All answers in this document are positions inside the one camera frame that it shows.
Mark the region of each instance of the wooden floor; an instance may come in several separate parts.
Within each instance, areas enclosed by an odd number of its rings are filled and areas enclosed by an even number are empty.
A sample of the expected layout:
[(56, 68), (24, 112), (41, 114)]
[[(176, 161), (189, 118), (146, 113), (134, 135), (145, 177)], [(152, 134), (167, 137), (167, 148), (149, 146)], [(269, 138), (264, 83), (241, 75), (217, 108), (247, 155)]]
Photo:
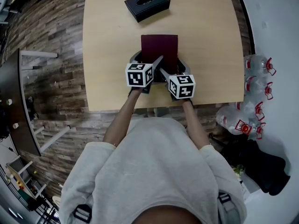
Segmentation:
[[(37, 129), (45, 130), (37, 136), (42, 145), (64, 126), (73, 127), (42, 155), (37, 157), (20, 151), (22, 158), (33, 161), (29, 168), (42, 184), (48, 186), (49, 196), (60, 196), (61, 188), (86, 143), (102, 141), (106, 128), (117, 111), (89, 112), (86, 98), (83, 58), (82, 28), (85, 0), (31, 0), (21, 14), (9, 19), (7, 53), (17, 48), (57, 52), (57, 59), (35, 58), (23, 65), (38, 65), (40, 69), (23, 72), (25, 95), (35, 98), (39, 120), (33, 122)], [(238, 18), (244, 55), (251, 54), (245, 17), (239, 0), (232, 0)], [(215, 114), (221, 104), (197, 105), (196, 112), (208, 133), (213, 132), (225, 140), (228, 133), (216, 125)], [(173, 107), (174, 119), (185, 124), (182, 108)]]

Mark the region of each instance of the backpack strap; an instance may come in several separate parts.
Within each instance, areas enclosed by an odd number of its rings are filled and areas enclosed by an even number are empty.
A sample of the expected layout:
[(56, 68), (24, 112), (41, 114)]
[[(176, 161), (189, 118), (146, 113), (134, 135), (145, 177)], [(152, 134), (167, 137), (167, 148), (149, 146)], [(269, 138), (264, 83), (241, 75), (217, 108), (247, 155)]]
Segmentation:
[(70, 214), (68, 224), (88, 224), (92, 219), (92, 209), (87, 204), (80, 204)]
[(220, 192), (217, 203), (221, 224), (241, 224), (239, 211), (229, 194)]

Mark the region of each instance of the tissue box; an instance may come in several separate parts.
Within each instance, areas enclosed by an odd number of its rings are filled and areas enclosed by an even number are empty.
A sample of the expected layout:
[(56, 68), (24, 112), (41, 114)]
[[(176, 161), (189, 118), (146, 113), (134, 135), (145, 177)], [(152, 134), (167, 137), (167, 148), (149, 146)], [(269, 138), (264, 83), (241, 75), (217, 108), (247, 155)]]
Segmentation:
[(137, 22), (169, 8), (170, 0), (125, 0)]

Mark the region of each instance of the white table leg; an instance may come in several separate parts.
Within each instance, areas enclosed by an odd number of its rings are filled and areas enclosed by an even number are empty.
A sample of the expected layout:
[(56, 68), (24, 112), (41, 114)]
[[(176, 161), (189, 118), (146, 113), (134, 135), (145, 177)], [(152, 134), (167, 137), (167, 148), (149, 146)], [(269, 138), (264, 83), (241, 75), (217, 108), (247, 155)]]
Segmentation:
[(9, 163), (7, 163), (7, 165), (13, 163), (14, 161), (16, 161), (17, 159), (20, 158), (20, 155), (16, 156), (14, 159), (12, 159)]
[(35, 196), (35, 198), (37, 198), (41, 193), (42, 193), (42, 191), (45, 189), (45, 187), (46, 187), (47, 185), (46, 184), (44, 184), (43, 186), (42, 186), (42, 188), (41, 189), (39, 189), (39, 191), (37, 192), (37, 194), (36, 194), (36, 196)]
[(45, 126), (40, 127), (39, 129), (34, 131), (34, 134), (36, 135), (36, 134), (40, 133), (41, 131), (43, 131), (44, 129), (45, 129)]
[(26, 170), (26, 168), (28, 168), (31, 164), (33, 163), (33, 161), (30, 161), (29, 163), (27, 163), (19, 172), (18, 175), (21, 175), (22, 172), (24, 172)]
[(39, 57), (49, 57), (57, 58), (57, 53), (43, 52), (43, 51), (31, 51), (31, 50), (21, 50), (21, 56), (39, 56)]
[(27, 66), (21, 66), (21, 69), (22, 70), (33, 70), (34, 69), (34, 66), (29, 66), (29, 65), (27, 65)]
[(25, 182), (25, 184), (27, 185), (27, 183), (32, 180), (32, 177), (28, 178), (28, 180)]
[(64, 135), (66, 132), (68, 132), (71, 129), (71, 127), (67, 126), (59, 133), (55, 134), (52, 138), (50, 138), (42, 147), (41, 147), (41, 153), (45, 151), (52, 143), (54, 143), (56, 140), (58, 140), (62, 135)]
[(3, 9), (4, 12), (9, 12), (9, 13), (18, 13), (17, 10), (9, 10), (8, 8)]

